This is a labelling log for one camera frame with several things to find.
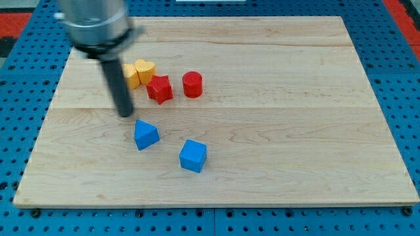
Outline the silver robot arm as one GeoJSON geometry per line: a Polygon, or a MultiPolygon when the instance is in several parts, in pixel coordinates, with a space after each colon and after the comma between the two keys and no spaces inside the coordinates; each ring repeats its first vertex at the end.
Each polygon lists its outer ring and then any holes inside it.
{"type": "Polygon", "coordinates": [[[134,25],[124,0],[58,0],[58,6],[54,17],[64,24],[73,46],[86,58],[99,61],[118,115],[132,115],[119,55],[144,28],[134,25]]]}

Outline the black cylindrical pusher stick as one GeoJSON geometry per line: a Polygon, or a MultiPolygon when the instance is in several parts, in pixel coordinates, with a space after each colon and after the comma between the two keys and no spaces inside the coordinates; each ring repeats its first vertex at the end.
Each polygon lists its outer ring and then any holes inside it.
{"type": "Polygon", "coordinates": [[[104,73],[110,94],[120,117],[129,117],[133,114],[133,103],[119,58],[101,60],[100,65],[104,73]]]}

